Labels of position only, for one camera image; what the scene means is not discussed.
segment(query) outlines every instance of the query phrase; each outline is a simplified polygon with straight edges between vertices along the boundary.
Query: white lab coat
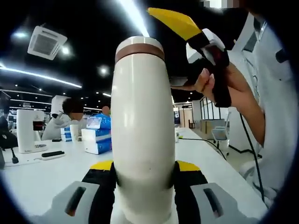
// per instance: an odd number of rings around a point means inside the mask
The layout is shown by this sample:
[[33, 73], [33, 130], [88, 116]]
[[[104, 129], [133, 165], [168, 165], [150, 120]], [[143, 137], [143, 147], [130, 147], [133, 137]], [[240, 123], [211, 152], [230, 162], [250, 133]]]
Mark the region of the white lab coat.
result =
[[85, 119], [81, 119], [80, 121], [71, 120], [68, 115], [61, 113], [56, 118], [52, 117], [52, 119], [49, 121], [46, 129], [43, 132], [42, 140], [60, 139], [60, 129], [63, 127], [68, 127], [71, 124], [78, 124], [79, 130], [86, 128]]
[[[279, 63], [279, 39], [264, 24], [255, 45], [260, 106], [265, 112], [263, 159], [259, 163], [267, 206], [273, 203], [292, 164], [298, 137], [298, 97], [289, 61]], [[256, 169], [247, 178], [259, 188]]]

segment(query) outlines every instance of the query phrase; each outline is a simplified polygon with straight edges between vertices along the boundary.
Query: floor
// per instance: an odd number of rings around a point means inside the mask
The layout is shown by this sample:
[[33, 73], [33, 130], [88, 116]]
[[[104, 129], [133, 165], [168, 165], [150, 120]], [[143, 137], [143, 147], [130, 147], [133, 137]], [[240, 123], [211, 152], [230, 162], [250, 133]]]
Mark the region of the floor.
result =
[[[205, 134], [202, 133], [199, 129], [192, 129], [198, 136], [205, 139]], [[251, 153], [238, 153], [237, 151], [228, 148], [227, 151], [229, 152], [229, 155], [227, 156], [227, 161], [229, 164], [236, 170], [239, 171], [240, 167], [249, 161], [253, 161], [253, 154]]]

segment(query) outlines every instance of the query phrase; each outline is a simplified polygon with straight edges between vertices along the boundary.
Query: tabletop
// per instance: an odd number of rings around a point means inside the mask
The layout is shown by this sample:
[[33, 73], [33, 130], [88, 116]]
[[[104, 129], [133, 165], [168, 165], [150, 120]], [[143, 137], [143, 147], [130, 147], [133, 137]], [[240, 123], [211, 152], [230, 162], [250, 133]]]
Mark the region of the tabletop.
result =
[[[184, 138], [200, 139], [189, 128], [179, 128], [178, 132]], [[3, 154], [8, 167], [1, 171], [2, 180], [26, 216], [43, 214], [50, 208], [52, 198], [72, 182], [81, 181], [91, 165], [113, 159], [112, 152], [100, 155], [86, 153], [82, 142], [47, 141], [47, 145], [49, 150], [31, 154], [20, 154], [15, 149], [19, 166], [9, 166], [10, 150]], [[60, 150], [65, 151], [66, 156], [49, 161], [34, 160], [42, 153]], [[179, 140], [175, 150], [176, 160], [200, 167], [207, 181], [215, 182], [227, 191], [238, 202], [240, 212], [247, 217], [260, 218], [267, 211], [247, 182], [206, 142]]]

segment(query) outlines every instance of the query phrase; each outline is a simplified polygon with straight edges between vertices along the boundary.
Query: person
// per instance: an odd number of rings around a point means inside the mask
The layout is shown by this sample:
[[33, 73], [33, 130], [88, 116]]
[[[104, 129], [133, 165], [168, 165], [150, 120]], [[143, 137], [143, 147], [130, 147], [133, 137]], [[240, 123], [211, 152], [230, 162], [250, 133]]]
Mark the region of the person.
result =
[[[253, 54], [260, 105], [235, 65], [230, 63], [225, 75], [231, 106], [243, 115], [255, 139], [263, 147], [259, 167], [265, 204], [270, 207], [284, 184], [294, 157], [298, 136], [298, 97], [289, 62], [279, 62], [276, 57], [282, 45], [266, 22], [257, 39]], [[203, 69], [194, 85], [171, 88], [197, 91], [214, 101], [214, 84], [214, 75]], [[261, 195], [256, 168], [246, 180]]]
[[53, 114], [52, 119], [47, 124], [42, 140], [60, 139], [60, 129], [71, 124], [78, 124], [79, 129], [85, 128], [86, 123], [83, 118], [83, 104], [75, 98], [68, 98], [62, 104], [64, 112]]
[[5, 107], [3, 109], [3, 115], [0, 117], [0, 130], [8, 131], [7, 117], [9, 114], [9, 108]]
[[110, 108], [108, 106], [104, 106], [102, 108], [102, 113], [108, 117], [110, 117]]

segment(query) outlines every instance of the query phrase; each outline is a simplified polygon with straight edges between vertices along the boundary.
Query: ceiling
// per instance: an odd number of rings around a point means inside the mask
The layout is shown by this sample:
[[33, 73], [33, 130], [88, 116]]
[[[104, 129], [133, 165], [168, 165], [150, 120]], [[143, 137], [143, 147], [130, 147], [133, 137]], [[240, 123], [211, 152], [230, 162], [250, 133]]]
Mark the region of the ceiling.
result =
[[[83, 98], [86, 107], [102, 108], [110, 106], [114, 56], [120, 42], [140, 35], [141, 32], [130, 20], [119, 3], [120, 0], [32, 0], [20, 2], [14, 7], [11, 19], [2, 28], [0, 41], [0, 62], [9, 68], [36, 74], [47, 75], [67, 82], [79, 84], [81, 89], [51, 80], [29, 76], [17, 72], [0, 70], [0, 89], [35, 92], [44, 95], [63, 95]], [[169, 77], [188, 77], [195, 82], [204, 67], [203, 61], [188, 64], [185, 42], [160, 21], [146, 13], [148, 7], [178, 11], [190, 16], [199, 28], [209, 28], [216, 33], [228, 49], [234, 45], [245, 20], [247, 12], [243, 9], [210, 9], [202, 6], [199, 0], [135, 0], [149, 35], [162, 44]], [[35, 26], [44, 26], [68, 38], [65, 46], [69, 55], [59, 52], [51, 61], [27, 53], [30, 36]], [[17, 37], [16, 33], [26, 37]], [[101, 74], [102, 66], [107, 68]], [[19, 107], [18, 99], [36, 102], [51, 102], [51, 97], [26, 93], [5, 92], [1, 94], [0, 104]], [[175, 102], [200, 99], [201, 94], [174, 91]], [[34, 108], [50, 111], [50, 105], [31, 103]]]

